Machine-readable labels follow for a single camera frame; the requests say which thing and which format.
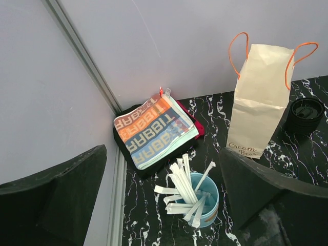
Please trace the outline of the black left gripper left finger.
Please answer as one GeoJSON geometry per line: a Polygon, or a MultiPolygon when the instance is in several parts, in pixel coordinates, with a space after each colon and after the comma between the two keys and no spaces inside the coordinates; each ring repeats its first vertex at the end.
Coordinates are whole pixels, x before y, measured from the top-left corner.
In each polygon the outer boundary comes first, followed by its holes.
{"type": "Polygon", "coordinates": [[[105,145],[1,185],[1,245],[83,245],[107,162],[105,145]]]}

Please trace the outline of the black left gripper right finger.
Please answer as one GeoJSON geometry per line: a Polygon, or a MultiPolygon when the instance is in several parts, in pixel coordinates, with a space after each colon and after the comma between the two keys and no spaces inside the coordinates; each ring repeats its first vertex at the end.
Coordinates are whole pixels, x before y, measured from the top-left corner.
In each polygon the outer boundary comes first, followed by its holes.
{"type": "Polygon", "coordinates": [[[247,245],[327,245],[327,188],[288,177],[224,148],[219,165],[234,225],[247,245]]]}

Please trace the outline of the beige paper takeout bag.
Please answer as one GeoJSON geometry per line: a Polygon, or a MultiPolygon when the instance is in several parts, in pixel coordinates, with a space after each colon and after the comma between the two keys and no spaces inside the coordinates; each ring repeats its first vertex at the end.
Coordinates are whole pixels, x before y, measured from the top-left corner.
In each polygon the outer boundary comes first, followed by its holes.
{"type": "Polygon", "coordinates": [[[280,46],[246,44],[243,66],[235,71],[227,148],[254,159],[263,155],[289,103],[297,52],[280,46]]]}

